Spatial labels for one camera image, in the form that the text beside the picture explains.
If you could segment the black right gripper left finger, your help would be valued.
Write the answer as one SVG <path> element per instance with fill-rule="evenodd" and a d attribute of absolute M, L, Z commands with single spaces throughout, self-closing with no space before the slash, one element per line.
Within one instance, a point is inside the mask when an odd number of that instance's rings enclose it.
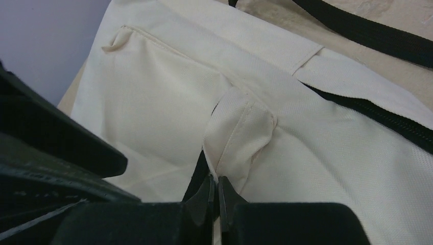
<path fill-rule="evenodd" d="M 74 208 L 52 244 L 212 244 L 215 182 L 178 203 L 91 203 Z"/>

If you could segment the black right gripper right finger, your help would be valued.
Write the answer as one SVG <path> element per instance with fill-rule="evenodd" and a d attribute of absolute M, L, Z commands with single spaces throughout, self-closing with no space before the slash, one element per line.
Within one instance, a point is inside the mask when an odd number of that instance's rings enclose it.
<path fill-rule="evenodd" d="M 251 203 L 219 177 L 222 244 L 370 244 L 354 212 L 339 203 Z"/>

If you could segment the beige canvas backpack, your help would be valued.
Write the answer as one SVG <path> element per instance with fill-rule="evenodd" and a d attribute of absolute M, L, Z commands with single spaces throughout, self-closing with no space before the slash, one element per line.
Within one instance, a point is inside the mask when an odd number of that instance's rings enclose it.
<path fill-rule="evenodd" d="M 72 118 L 179 201 L 197 159 L 246 200 L 348 206 L 373 244 L 432 244 L 432 112 L 360 63 L 216 1 L 111 1 Z"/>

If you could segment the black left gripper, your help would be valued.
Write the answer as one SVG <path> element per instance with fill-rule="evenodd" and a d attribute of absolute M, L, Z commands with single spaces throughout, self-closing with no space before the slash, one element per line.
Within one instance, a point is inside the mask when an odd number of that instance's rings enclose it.
<path fill-rule="evenodd" d="M 1 241 L 49 242 L 75 207 L 138 202 L 107 182 L 127 158 L 1 69 Z"/>

